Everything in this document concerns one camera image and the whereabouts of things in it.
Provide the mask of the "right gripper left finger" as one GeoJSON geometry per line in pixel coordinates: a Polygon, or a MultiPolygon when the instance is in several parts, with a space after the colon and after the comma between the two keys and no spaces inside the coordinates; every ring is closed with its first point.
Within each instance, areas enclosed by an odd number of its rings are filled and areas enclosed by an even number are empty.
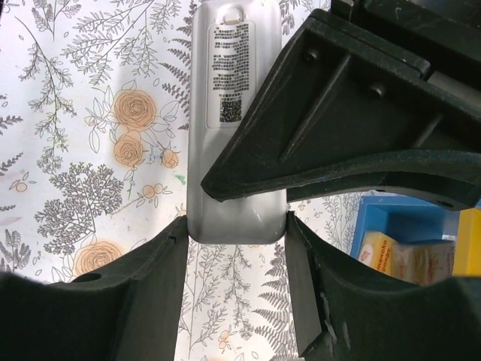
{"type": "Polygon", "coordinates": [[[188,253],[186,218],[75,278],[1,275],[3,360],[172,360],[188,253]]]}

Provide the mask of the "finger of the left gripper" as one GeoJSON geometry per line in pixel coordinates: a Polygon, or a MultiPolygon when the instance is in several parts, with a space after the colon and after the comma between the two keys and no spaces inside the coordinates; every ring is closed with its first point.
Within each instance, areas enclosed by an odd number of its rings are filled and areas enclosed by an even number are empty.
{"type": "Polygon", "coordinates": [[[329,11],[291,37],[204,176],[218,201],[377,190],[452,211],[480,200],[480,109],[428,82],[431,64],[329,11]]]}

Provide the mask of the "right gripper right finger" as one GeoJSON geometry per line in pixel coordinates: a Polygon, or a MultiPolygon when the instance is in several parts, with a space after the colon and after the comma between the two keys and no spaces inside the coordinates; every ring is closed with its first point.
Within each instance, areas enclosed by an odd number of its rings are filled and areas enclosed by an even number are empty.
{"type": "Polygon", "coordinates": [[[478,360],[480,280],[421,287],[323,241],[293,213],[286,267],[299,355],[306,360],[478,360]]]}

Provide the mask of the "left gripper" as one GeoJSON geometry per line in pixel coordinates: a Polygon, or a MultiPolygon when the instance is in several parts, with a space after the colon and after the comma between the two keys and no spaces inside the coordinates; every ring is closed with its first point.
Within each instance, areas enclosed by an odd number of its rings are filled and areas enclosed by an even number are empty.
{"type": "Polygon", "coordinates": [[[429,83],[480,109],[479,1],[332,1],[330,12],[428,60],[429,83]]]}

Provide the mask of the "white remote control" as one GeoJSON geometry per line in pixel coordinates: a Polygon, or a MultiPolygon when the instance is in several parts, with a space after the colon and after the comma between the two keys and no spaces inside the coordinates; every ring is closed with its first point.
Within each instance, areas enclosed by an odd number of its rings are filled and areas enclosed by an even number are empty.
{"type": "Polygon", "coordinates": [[[202,244],[271,244],[284,233],[286,192],[218,202],[201,180],[241,124],[281,50],[276,1],[205,1],[192,19],[186,216],[202,244]]]}

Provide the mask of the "yellow soap pack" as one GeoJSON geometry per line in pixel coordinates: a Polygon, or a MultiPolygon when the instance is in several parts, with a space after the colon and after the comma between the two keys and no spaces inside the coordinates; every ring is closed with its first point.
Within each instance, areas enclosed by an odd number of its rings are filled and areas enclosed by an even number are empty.
{"type": "Polygon", "coordinates": [[[393,254],[397,244],[395,239],[385,233],[366,231],[357,260],[380,273],[393,277],[393,254]]]}

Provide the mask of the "white soap pack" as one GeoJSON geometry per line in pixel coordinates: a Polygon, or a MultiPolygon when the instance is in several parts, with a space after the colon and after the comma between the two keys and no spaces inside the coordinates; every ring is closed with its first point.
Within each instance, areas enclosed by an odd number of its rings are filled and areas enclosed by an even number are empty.
{"type": "Polygon", "coordinates": [[[428,286],[452,276],[454,241],[430,241],[394,246],[393,276],[419,286],[428,286]]]}

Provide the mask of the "blue yellow pink shelf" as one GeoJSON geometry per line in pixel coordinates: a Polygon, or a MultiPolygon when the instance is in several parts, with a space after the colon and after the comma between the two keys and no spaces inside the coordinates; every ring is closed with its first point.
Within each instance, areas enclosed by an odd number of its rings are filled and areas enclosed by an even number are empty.
{"type": "Polygon", "coordinates": [[[367,231],[401,243],[449,239],[457,242],[455,275],[480,275],[480,205],[451,211],[408,196],[361,198],[350,256],[356,258],[367,231]]]}

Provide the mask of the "floral table cloth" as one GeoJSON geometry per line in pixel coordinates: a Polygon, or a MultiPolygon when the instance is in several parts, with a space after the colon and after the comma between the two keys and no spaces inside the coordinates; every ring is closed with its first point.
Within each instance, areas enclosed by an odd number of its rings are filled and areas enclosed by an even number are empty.
{"type": "MultiPolygon", "coordinates": [[[[196,1],[7,1],[1,268],[67,283],[186,213],[196,1]]],[[[191,242],[177,360],[296,360],[283,242],[191,242]]]]}

